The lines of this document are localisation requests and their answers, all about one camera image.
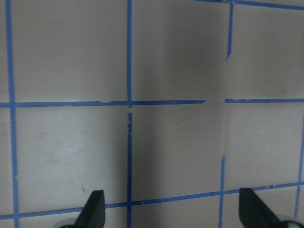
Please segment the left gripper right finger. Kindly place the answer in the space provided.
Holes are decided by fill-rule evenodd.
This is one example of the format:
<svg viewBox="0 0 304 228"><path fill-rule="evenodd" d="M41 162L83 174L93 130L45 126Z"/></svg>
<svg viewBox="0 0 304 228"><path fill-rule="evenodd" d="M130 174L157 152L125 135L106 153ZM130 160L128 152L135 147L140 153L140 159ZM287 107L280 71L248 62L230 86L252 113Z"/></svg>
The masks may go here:
<svg viewBox="0 0 304 228"><path fill-rule="evenodd" d="M251 188L239 190L238 216L244 228L284 228L285 223Z"/></svg>

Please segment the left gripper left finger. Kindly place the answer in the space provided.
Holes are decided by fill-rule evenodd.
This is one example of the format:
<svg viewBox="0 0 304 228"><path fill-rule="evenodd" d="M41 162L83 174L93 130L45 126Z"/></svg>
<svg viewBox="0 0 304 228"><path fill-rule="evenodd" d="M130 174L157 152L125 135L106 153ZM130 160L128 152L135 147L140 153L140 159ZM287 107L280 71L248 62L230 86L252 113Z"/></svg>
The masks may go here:
<svg viewBox="0 0 304 228"><path fill-rule="evenodd" d="M105 195L94 190L75 221L75 228L103 228L105 225Z"/></svg>

